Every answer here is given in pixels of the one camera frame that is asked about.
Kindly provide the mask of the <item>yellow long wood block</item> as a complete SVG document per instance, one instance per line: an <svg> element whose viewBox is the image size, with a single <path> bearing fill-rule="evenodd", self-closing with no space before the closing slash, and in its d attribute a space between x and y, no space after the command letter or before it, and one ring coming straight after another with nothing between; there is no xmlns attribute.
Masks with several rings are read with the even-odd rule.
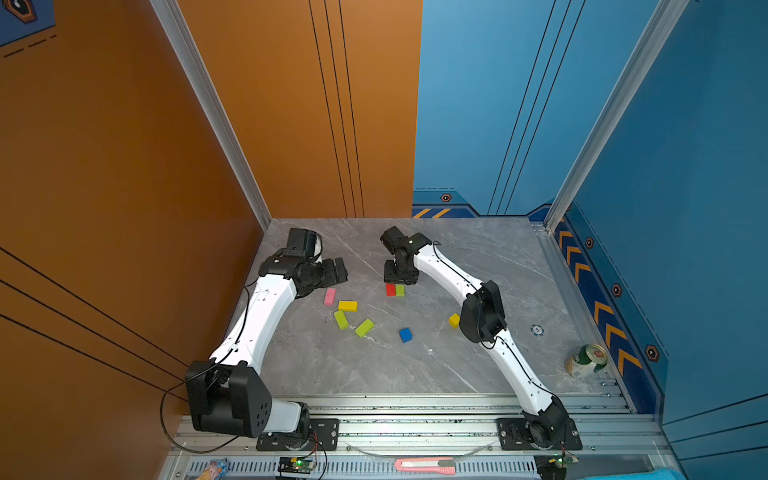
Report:
<svg viewBox="0 0 768 480"><path fill-rule="evenodd" d="M340 301L338 304L338 309L344 312L357 312L358 302L357 301Z"/></svg>

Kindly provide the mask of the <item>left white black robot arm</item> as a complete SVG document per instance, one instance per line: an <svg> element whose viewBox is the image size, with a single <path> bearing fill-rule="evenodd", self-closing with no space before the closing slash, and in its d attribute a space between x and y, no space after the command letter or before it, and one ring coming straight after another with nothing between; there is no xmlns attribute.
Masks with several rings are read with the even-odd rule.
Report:
<svg viewBox="0 0 768 480"><path fill-rule="evenodd" d="M257 439L271 435L289 449L311 436L308 406L277 400L261 378L276 328L294 300L316 289L344 283L341 258L289 255L268 257L259 267L244 312L233 330L205 361L193 362L182 381L193 428L198 432Z"/></svg>

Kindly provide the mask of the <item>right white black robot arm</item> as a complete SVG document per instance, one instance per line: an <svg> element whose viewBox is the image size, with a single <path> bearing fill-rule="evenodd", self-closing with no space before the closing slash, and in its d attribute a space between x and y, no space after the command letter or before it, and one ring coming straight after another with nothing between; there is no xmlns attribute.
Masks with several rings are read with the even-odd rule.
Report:
<svg viewBox="0 0 768 480"><path fill-rule="evenodd" d="M559 398L534 372L514 341L506 322L499 286L482 281L449 260L439 243L421 233L405 235L393 226L380 237L392 256L384 265L388 284L414 285L421 274L437 282L460 304L459 329L483 347L512 387L522 408L529 440L539 449L561 448L571 428Z"/></svg>

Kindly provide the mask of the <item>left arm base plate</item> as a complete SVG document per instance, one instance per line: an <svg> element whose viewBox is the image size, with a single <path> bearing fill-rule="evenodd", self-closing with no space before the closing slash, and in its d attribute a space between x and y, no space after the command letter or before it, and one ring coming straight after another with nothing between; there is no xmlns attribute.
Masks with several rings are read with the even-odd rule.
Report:
<svg viewBox="0 0 768 480"><path fill-rule="evenodd" d="M288 433L267 433L258 437L256 449L260 452L309 452L316 447L316 442L326 452L336 451L339 440L339 420L337 418L311 418L308 437L300 440Z"/></svg>

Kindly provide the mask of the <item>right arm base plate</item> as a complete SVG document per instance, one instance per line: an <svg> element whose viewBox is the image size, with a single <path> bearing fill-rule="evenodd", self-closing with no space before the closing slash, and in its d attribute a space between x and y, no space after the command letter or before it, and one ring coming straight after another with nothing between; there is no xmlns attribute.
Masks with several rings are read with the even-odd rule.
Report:
<svg viewBox="0 0 768 480"><path fill-rule="evenodd" d="M577 425L569 418L559 440L550 447L541 447L534 443L528 432L528 422L520 418L498 418L495 420L497 436L503 451L555 451L564 448L567 451L580 451L583 443Z"/></svg>

